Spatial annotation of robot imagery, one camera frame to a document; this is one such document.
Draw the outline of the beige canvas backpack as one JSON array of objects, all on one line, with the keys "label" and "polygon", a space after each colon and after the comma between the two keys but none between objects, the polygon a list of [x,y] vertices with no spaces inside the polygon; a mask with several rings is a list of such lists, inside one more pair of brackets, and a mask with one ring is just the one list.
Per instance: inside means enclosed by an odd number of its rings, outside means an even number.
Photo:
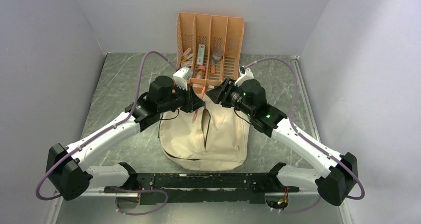
[{"label": "beige canvas backpack", "polygon": [[159,139],[167,158],[194,171],[229,171],[247,158],[249,118],[204,96],[198,113],[165,112]]}]

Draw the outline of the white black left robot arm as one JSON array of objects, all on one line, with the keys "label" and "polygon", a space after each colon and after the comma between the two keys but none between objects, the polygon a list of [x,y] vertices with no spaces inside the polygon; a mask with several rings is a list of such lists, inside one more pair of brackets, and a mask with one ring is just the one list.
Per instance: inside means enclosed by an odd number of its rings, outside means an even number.
[{"label": "white black left robot arm", "polygon": [[182,89],[172,78],[158,76],[149,89],[114,120],[67,147],[60,143],[49,149],[46,174],[64,200],[79,197],[86,190],[115,186],[125,192],[139,189],[138,174],[126,162],[113,166],[93,166],[97,156],[135,136],[161,120],[162,113],[193,113],[205,102],[191,85]]}]

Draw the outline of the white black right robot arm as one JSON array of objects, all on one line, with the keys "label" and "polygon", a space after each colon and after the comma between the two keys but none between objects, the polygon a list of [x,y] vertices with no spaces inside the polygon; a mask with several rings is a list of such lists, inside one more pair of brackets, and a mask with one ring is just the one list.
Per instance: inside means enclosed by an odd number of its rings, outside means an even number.
[{"label": "white black right robot arm", "polygon": [[281,167],[268,177],[268,186],[273,191],[280,191],[285,186],[316,188],[321,198],[334,206],[340,206],[349,198],[357,184],[356,157],[323,145],[297,127],[284,112],[267,102],[266,91],[257,80],[237,85],[227,78],[206,95],[215,104],[244,113],[257,131],[287,145],[314,168]]}]

